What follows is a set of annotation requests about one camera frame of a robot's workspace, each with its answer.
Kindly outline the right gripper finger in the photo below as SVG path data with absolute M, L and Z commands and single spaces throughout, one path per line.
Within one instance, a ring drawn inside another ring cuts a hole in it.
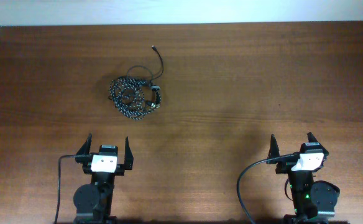
M 307 134 L 307 136 L 308 136 L 308 142 L 310 144 L 312 144 L 312 145 L 316 144 L 317 146 L 319 146 L 323 150 L 324 153 L 328 153 L 328 151 L 318 142 L 318 140 L 315 138 L 315 136 L 313 135 L 312 132 L 309 132 Z
M 271 134 L 270 148 L 269 148 L 269 153 L 268 153 L 267 159 L 274 159 L 279 156 L 280 156 L 280 152 L 279 152 L 277 140 L 275 138 L 275 135 Z

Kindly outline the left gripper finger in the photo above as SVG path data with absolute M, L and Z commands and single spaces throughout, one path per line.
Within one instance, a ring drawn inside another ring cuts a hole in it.
M 129 138 L 126 137 L 125 141 L 125 156 L 124 156 L 124 169 L 125 170 L 132 170 L 134 163 L 134 156 L 132 154 L 130 145 L 129 145 Z
M 77 156 L 88 155 L 90 153 L 91 141 L 92 141 L 92 134 L 89 133 L 85 143 L 80 147 L 76 155 Z

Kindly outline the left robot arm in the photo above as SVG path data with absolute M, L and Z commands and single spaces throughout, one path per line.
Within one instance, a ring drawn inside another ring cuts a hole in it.
M 111 215 L 114 180 L 132 170 L 134 156 L 125 139 L 124 162 L 118 163 L 118 147 L 100 145 L 98 152 L 91 152 L 92 135 L 76 153 L 76 162 L 82 165 L 83 172 L 91 176 L 91 182 L 79 187 L 73 203 L 76 208 L 74 223 L 116 224 L 117 217 Z

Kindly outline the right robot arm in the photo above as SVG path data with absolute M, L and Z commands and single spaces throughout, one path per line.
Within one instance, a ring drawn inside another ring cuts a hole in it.
M 335 216 L 340 189 L 323 180 L 314 180 L 314 173 L 319 171 L 329 156 L 326 148 L 319 143 L 313 133 L 307 134 L 298 152 L 280 155 L 277 140 L 270 137 L 270 149 L 267 164 L 275 164 L 276 174 L 288 176 L 286 185 L 291 191 L 291 200 L 295 213 L 285 215 L 282 223 L 328 223 Z

